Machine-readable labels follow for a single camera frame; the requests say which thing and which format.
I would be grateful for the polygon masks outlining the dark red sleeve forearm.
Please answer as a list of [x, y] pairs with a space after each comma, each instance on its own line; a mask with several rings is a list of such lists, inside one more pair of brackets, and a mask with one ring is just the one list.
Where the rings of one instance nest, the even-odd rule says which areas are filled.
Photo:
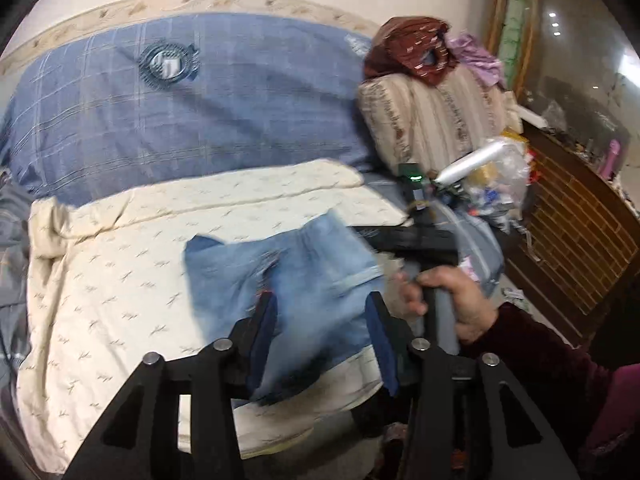
[[513, 304], [465, 313], [466, 356], [495, 353], [537, 405], [583, 479], [639, 477], [639, 367], [608, 370]]

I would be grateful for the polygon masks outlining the person's right hand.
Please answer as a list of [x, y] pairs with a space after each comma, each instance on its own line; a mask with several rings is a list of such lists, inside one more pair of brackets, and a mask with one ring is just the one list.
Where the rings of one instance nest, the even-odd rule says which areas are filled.
[[472, 278], [454, 266], [436, 266], [421, 272], [413, 280], [401, 271], [393, 276], [393, 280], [410, 314], [427, 314], [430, 304], [424, 300], [424, 287], [443, 288], [449, 292], [456, 317], [454, 328], [462, 344], [477, 341], [497, 321], [498, 312], [492, 302]]

